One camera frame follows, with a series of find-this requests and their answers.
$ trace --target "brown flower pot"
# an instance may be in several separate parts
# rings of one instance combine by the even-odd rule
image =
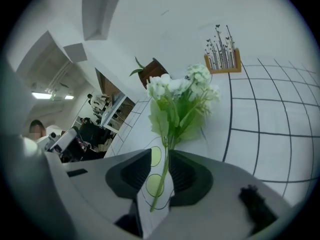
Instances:
[[[152,58],[152,61],[145,67],[145,70],[138,73],[140,81],[146,89],[147,80],[150,81],[150,77],[161,77],[163,74],[168,74],[168,72],[155,58]]]

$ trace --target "white table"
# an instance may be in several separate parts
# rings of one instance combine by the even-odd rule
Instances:
[[[118,97],[115,99],[114,103],[111,107],[107,108],[102,115],[100,126],[113,131],[114,133],[118,133],[119,130],[113,128],[112,126],[108,125],[110,120],[112,119],[113,115],[117,112],[118,108],[122,105],[122,103],[127,98],[126,95],[120,93]]]

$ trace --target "fluorescent light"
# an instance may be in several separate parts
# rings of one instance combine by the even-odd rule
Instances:
[[[36,99],[42,99],[42,100],[50,100],[52,96],[51,94],[48,94],[48,93],[39,93],[39,92],[33,92],[32,95]]]

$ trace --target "yellow-green circle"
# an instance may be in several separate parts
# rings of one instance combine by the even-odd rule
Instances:
[[[159,174],[152,174],[146,180],[146,190],[148,191],[150,196],[153,196],[153,197],[156,196],[160,180],[161,180],[161,176]],[[164,185],[165,184],[162,184],[162,186],[161,186],[161,191],[160,191],[159,197],[164,192],[164,189],[165,189]]]
[[[158,146],[151,148],[151,166],[155,167],[160,163],[161,160],[161,149]]]

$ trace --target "black hair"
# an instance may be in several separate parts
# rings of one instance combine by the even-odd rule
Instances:
[[[36,127],[36,126],[39,126],[41,129],[45,129],[44,125],[42,124],[42,122],[40,122],[39,120],[33,120],[31,123],[30,123],[30,127],[29,127],[29,133],[32,132],[32,130]]]

